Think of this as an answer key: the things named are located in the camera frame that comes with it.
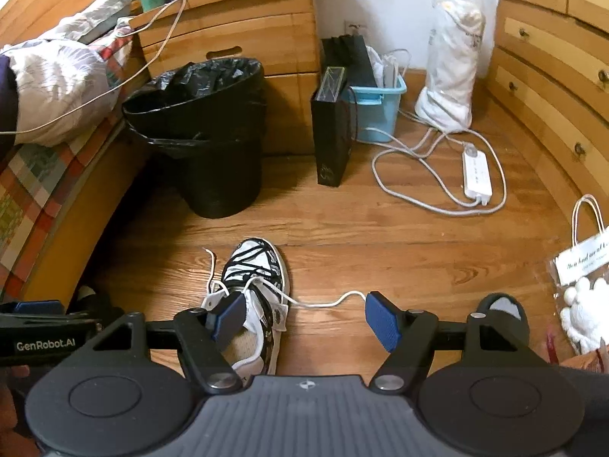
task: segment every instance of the blue plastic bin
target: blue plastic bin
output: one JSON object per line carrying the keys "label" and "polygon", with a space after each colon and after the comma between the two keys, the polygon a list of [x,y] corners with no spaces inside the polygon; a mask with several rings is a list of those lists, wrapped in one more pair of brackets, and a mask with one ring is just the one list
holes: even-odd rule
{"label": "blue plastic bin", "polygon": [[364,130],[374,127],[394,135],[395,122],[398,119],[400,99],[406,92],[406,83],[398,76],[399,88],[360,88],[353,87],[357,98],[357,123],[359,132],[357,139],[367,142],[390,142],[391,138],[380,132]]}

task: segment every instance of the white cotton balls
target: white cotton balls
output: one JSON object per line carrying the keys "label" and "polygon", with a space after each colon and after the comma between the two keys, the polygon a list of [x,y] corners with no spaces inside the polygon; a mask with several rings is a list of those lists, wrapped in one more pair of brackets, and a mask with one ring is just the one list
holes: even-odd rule
{"label": "white cotton balls", "polygon": [[560,311],[563,329],[581,354],[599,348],[601,338],[609,339],[609,284],[599,278],[593,289],[590,285],[583,277],[565,290],[568,307]]}
{"label": "white cotton balls", "polygon": [[581,292],[588,292],[590,290],[590,280],[586,276],[581,277],[575,284],[575,290],[577,290],[578,294]]}
{"label": "white cotton balls", "polygon": [[609,291],[609,284],[604,278],[597,278],[595,281],[595,292],[606,292]]}
{"label": "white cotton balls", "polygon": [[577,295],[577,290],[575,289],[575,287],[569,287],[567,290],[564,291],[564,303],[568,305],[568,307],[571,307],[573,305],[573,301],[575,300],[575,297]]}

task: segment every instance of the person's hand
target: person's hand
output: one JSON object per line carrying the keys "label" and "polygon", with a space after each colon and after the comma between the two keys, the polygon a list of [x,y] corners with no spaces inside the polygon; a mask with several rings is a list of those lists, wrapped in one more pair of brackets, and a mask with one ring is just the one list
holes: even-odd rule
{"label": "person's hand", "polygon": [[[30,374],[27,366],[10,368],[10,373],[18,378]],[[29,438],[16,432],[17,411],[14,408],[13,395],[5,380],[0,381],[0,457],[39,457],[40,450]]]}

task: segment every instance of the black trash can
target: black trash can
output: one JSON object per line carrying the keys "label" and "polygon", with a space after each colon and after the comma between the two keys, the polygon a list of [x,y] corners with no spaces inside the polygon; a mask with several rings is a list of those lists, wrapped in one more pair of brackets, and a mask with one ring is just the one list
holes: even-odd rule
{"label": "black trash can", "polygon": [[234,215],[258,197],[266,115],[259,61],[189,63],[154,78],[123,113],[133,135],[164,155],[175,187],[199,216]]}

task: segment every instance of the circular pad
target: circular pad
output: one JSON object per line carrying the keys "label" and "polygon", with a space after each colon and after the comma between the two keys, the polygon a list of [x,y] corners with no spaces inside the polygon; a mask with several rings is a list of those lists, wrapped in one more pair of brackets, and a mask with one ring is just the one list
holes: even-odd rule
{"label": "circular pad", "polygon": [[479,368],[453,364],[425,380],[418,409],[447,444],[473,455],[533,457],[578,431],[584,406],[548,367]]}
{"label": "circular pad", "polygon": [[117,376],[94,377],[70,393],[70,405],[91,417],[113,417],[133,409],[142,398],[135,381]]}
{"label": "circular pad", "polygon": [[537,409],[539,390],[525,380],[512,377],[489,377],[470,389],[471,401],[482,412],[496,417],[522,417]]}
{"label": "circular pad", "polygon": [[26,400],[35,437],[57,453],[78,457],[141,455],[175,438],[193,410],[188,381],[150,361],[108,362],[104,368],[59,365]]}

